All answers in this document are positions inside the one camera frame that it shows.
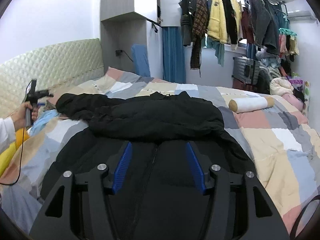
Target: zipper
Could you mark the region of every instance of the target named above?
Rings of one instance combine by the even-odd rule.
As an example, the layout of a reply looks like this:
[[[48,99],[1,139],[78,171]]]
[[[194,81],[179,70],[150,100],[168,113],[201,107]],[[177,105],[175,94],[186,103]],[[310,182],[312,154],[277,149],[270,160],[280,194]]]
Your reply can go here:
[[[133,234],[134,234],[135,228],[136,228],[136,226],[137,226],[137,224],[139,222],[140,208],[141,208],[142,200],[143,200],[144,194],[145,194],[145,192],[147,190],[147,185],[149,183],[150,176],[151,176],[151,173],[153,171],[153,167],[155,166],[156,156],[157,156],[157,153],[158,153],[158,148],[159,148],[159,144],[156,145],[156,147],[154,149],[154,153],[151,156],[149,164],[148,164],[148,166],[146,168],[146,172],[143,175],[142,184],[140,186],[140,189],[141,189],[140,190],[140,195],[137,198],[137,202],[136,202],[135,209],[134,209],[134,216],[133,216],[133,219],[132,219],[132,223],[131,223],[131,226],[130,226],[130,228],[128,230],[128,234],[126,235],[125,239],[132,239],[133,238]]]

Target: black cable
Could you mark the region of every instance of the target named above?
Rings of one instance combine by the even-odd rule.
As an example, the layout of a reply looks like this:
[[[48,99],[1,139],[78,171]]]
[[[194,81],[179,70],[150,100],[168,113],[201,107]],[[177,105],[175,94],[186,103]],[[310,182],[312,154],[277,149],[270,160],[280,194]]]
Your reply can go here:
[[[133,60],[129,57],[129,55],[124,50],[121,50],[121,52],[124,52],[128,56],[128,58],[133,62]]]
[[[24,128],[23,128],[23,134],[22,134],[22,145],[21,145],[21,156],[20,156],[20,165],[19,165],[19,175],[18,175],[18,177],[17,177],[17,179],[16,179],[15,182],[13,182],[13,183],[8,183],[8,184],[6,184],[6,183],[1,183],[1,182],[0,182],[1,185],[13,186],[13,185],[16,184],[16,183],[18,182],[18,180],[20,179],[20,174],[21,174],[21,162],[22,162],[22,152],[23,152],[23,140],[24,140]]]

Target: air conditioner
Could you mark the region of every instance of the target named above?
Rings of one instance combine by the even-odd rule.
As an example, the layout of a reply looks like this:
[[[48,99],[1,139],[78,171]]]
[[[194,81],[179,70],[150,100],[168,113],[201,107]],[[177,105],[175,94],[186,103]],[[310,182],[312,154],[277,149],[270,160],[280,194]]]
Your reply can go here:
[[[290,21],[315,21],[316,17],[310,11],[293,11],[288,12],[288,18]]]

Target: teal hanger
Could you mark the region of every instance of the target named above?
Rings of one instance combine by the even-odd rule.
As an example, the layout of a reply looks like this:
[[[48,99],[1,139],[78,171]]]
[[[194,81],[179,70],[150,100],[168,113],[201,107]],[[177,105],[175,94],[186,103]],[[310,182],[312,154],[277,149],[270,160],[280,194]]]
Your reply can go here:
[[[285,29],[285,28],[280,28],[280,29],[279,29],[279,33],[280,33],[280,34],[284,34],[284,35],[297,36],[297,34],[294,33],[292,30]]]

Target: quilted headboard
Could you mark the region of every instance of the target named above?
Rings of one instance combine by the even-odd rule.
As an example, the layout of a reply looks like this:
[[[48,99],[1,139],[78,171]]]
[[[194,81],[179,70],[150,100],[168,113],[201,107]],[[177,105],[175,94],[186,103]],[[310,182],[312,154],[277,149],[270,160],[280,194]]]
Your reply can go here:
[[[32,78],[37,90],[79,85],[104,74],[99,39],[69,41],[35,49],[0,64],[0,117],[21,104]]]

